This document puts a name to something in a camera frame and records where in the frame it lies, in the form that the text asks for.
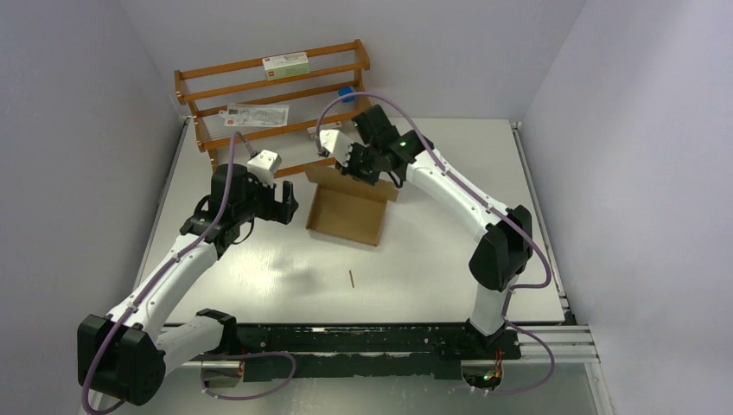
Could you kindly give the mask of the brown cardboard box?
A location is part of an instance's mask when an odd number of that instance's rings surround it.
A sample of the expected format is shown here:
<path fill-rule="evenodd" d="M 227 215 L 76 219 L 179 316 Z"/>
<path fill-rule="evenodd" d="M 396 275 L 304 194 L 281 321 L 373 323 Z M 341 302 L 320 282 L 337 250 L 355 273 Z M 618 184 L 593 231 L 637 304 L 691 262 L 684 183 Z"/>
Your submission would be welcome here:
<path fill-rule="evenodd" d="M 363 245 L 379 244 L 387 206 L 398 199 L 392 183 L 378 180 L 370 185 L 325 166 L 309 166 L 305 175 L 316 186 L 306 229 Z"/>

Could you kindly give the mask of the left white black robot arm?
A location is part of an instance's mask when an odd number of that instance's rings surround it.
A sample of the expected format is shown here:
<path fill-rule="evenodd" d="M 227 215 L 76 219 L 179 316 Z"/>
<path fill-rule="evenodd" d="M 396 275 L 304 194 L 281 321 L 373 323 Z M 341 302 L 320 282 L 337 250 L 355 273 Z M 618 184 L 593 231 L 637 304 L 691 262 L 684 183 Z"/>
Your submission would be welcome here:
<path fill-rule="evenodd" d="M 270 183 L 272 173 L 241 164 L 221 165 L 211 188 L 196 204 L 168 253 L 121 303 L 102 316 L 88 315 L 77 329 L 78 380 L 82 407 L 97 413 L 90 393 L 121 405 L 144 405 L 164 378 L 201 354 L 225 360 L 241 351 L 237 320 L 204 309 L 181 326 L 164 325 L 194 283 L 240 243 L 240 228 L 256 220 L 289 224 L 299 204 L 290 181 Z"/>

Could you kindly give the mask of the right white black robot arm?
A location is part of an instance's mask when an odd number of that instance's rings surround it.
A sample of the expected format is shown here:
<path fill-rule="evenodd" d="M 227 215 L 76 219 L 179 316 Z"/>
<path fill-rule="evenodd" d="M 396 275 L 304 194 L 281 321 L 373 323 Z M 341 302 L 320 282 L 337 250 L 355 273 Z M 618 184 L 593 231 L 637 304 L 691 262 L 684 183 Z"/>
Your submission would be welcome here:
<path fill-rule="evenodd" d="M 424 191 L 464 226 L 476 247 L 468 269 L 477 283 L 475 305 L 468 320 L 468 351 L 489 357 L 506 328 L 509 288 L 533 255 L 532 215 L 481 191 L 443 157 L 416 129 L 401 133 L 380 105 L 353 117 L 360 140 L 336 130 L 318 132 L 320 148 L 334 157 L 346 176 L 374 185 L 389 173 Z"/>

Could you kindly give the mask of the blue small box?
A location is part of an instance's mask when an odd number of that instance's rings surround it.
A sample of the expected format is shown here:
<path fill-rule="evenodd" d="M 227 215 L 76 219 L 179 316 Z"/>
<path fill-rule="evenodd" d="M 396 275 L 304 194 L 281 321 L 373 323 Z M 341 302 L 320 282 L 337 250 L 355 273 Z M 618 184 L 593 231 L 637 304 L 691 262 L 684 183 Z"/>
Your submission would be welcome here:
<path fill-rule="evenodd" d="M 352 86 L 344 86 L 337 91 L 337 94 L 340 97 L 341 103 L 351 103 L 356 100 L 356 97 L 353 96 L 355 92 L 356 90 Z"/>

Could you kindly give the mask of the green white box top shelf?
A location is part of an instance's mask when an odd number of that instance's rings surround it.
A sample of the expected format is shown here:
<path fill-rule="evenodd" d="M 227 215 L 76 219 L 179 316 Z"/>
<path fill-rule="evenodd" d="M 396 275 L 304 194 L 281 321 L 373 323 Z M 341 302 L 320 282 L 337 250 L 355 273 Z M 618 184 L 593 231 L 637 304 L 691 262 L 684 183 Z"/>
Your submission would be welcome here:
<path fill-rule="evenodd" d="M 305 52 L 269 56 L 262 59 L 268 81 L 297 77 L 310 73 L 309 58 Z"/>

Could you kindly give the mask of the white flat blister package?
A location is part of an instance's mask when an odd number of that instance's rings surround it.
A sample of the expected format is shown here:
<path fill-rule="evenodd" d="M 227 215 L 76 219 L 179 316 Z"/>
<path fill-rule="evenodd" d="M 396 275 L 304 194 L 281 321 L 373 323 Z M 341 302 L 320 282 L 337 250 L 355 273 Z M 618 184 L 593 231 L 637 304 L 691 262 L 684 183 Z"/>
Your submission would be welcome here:
<path fill-rule="evenodd" d="M 219 110 L 225 126 L 280 127 L 288 124 L 288 105 L 227 105 Z"/>

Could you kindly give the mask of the orange wooden shelf rack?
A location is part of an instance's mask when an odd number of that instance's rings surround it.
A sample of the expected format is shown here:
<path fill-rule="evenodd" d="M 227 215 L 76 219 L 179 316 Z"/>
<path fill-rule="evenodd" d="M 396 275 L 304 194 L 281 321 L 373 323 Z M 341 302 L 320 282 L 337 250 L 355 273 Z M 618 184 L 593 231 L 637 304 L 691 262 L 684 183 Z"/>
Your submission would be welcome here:
<path fill-rule="evenodd" d="M 284 158 L 278 178 L 303 173 L 309 166 L 333 166 L 332 157 L 318 156 L 308 128 L 323 125 L 346 126 L 370 101 L 356 99 L 340 103 L 322 115 L 323 107 L 339 98 L 337 91 L 352 86 L 365 90 L 364 73 L 370 56 L 360 39 L 306 49 L 310 73 L 268 81 L 262 59 L 235 61 L 211 67 L 174 72 L 175 97 L 190 112 L 198 151 L 216 170 L 224 162 L 231 135 L 239 131 L 256 149 L 276 151 Z M 280 127 L 225 126 L 218 111 L 227 105 L 288 105 L 288 124 Z"/>

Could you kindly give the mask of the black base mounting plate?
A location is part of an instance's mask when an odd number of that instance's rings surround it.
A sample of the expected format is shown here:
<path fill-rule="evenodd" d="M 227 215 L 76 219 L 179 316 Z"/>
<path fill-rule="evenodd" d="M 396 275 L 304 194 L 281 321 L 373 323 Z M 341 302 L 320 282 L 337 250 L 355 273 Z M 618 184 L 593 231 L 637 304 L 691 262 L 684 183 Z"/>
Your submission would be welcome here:
<path fill-rule="evenodd" d="M 307 325 L 241 323 L 239 346 L 220 358 L 197 359 L 222 368 L 236 354 L 245 382 L 284 379 L 430 376 L 464 380 L 470 362 L 488 368 L 521 356 L 515 331 L 480 335 L 468 322 L 407 322 Z"/>

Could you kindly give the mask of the aluminium rail frame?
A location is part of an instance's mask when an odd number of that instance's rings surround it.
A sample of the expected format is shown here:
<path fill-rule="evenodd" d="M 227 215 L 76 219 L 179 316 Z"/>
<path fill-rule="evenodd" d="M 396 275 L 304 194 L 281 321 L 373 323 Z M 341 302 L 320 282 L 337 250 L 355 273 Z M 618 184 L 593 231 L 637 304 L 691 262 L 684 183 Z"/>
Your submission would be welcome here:
<path fill-rule="evenodd" d="M 180 145 L 134 291 L 77 331 L 84 393 L 144 405 L 187 364 L 245 381 L 430 375 L 509 396 L 512 361 L 599 361 L 568 324 L 516 130 L 388 122 L 357 180 L 307 144 Z"/>

